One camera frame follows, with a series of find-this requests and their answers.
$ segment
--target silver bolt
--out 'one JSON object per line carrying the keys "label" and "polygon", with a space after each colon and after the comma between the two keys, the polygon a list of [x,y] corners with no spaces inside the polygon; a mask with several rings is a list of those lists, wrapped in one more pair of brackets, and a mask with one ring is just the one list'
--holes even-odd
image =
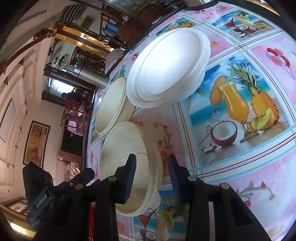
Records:
{"label": "silver bolt", "polygon": [[78,184],[75,185],[76,190],[80,190],[82,188],[83,188],[83,184],[81,184],[81,183],[78,183]]}
{"label": "silver bolt", "polygon": [[116,176],[110,176],[108,177],[108,181],[109,182],[115,182],[117,180],[117,177]]}
{"label": "silver bolt", "polygon": [[197,178],[196,178],[196,176],[189,176],[188,180],[194,182],[197,180]]}
{"label": "silver bolt", "polygon": [[228,185],[227,183],[222,183],[222,184],[221,184],[221,187],[222,187],[223,189],[228,189],[228,188],[229,188],[229,185]]}

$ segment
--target red balloon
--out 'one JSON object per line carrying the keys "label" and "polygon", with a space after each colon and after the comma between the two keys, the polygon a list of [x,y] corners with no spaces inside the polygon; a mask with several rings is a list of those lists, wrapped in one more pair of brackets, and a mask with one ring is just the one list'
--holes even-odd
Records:
{"label": "red balloon", "polygon": [[280,51],[279,49],[274,49],[274,51],[276,51],[276,53],[279,55],[279,56],[283,56],[284,54],[282,53],[282,51]]}
{"label": "red balloon", "polygon": [[271,56],[270,59],[277,65],[281,65],[281,61],[276,56]]}
{"label": "red balloon", "polygon": [[267,48],[267,52],[273,53],[275,56],[278,56],[277,52],[271,48]]}
{"label": "red balloon", "polygon": [[286,62],[286,66],[290,67],[290,61],[285,56],[281,56],[281,58]]}

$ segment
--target table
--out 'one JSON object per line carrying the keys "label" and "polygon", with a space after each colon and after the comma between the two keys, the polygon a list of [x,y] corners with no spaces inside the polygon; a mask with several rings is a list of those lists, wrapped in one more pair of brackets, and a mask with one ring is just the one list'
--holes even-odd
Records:
{"label": "table", "polygon": [[[239,16],[248,18],[249,22]],[[236,18],[233,20],[235,27],[249,24],[255,32],[239,37],[240,34],[233,33],[235,27],[229,26],[232,18]],[[264,24],[256,27],[252,23]],[[182,102],[151,109],[136,107],[130,120],[147,131],[162,157],[164,176],[159,189],[162,201],[158,209],[166,209],[174,220],[174,228],[168,231],[169,240],[185,238],[188,215],[188,208],[178,204],[171,187],[166,164],[168,155],[172,153],[191,175],[209,184],[226,182],[237,190],[271,239],[281,240],[296,219],[296,43],[284,30],[246,9],[219,2],[204,11],[184,10],[143,38],[112,71],[107,87],[95,94],[88,135],[87,167],[93,168],[95,178],[99,178],[100,151],[105,137],[98,139],[94,125],[107,89],[117,78],[128,76],[137,56],[153,39],[180,27],[199,29],[211,42],[211,57],[201,86]],[[271,52],[284,56],[284,61]],[[258,79],[260,91],[270,96],[280,114],[279,121],[269,130],[259,131],[258,136],[243,143],[240,143],[244,135],[242,125],[230,117],[225,100],[220,105],[210,102],[214,82],[223,75],[230,79],[229,65],[236,66],[236,63],[250,68]],[[242,90],[241,84],[236,81],[238,92],[249,105],[250,120],[255,117],[253,106],[256,103],[251,102],[250,94]],[[206,135],[207,126],[214,127],[228,120],[233,121],[238,129],[234,143],[227,148],[218,146],[213,152],[204,153],[203,147],[213,142]],[[121,240],[143,240],[139,232],[143,227],[139,217],[117,215],[117,222]],[[150,219],[147,230],[159,234],[155,218]],[[213,229],[211,240],[214,240]]]}

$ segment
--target person in red shirt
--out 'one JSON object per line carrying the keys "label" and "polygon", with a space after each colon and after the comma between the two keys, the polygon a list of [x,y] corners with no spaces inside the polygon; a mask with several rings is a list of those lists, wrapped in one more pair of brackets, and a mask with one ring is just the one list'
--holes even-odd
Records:
{"label": "person in red shirt", "polygon": [[64,102],[69,109],[79,110],[80,104],[71,99],[71,93],[63,93],[61,96],[64,98]]}

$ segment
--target person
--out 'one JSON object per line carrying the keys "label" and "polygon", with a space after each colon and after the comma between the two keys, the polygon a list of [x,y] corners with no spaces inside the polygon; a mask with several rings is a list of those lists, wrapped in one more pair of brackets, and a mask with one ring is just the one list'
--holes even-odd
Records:
{"label": "person", "polygon": [[69,109],[79,110],[80,104],[74,100],[71,99],[71,93],[62,93],[62,98],[64,99],[64,102]]}

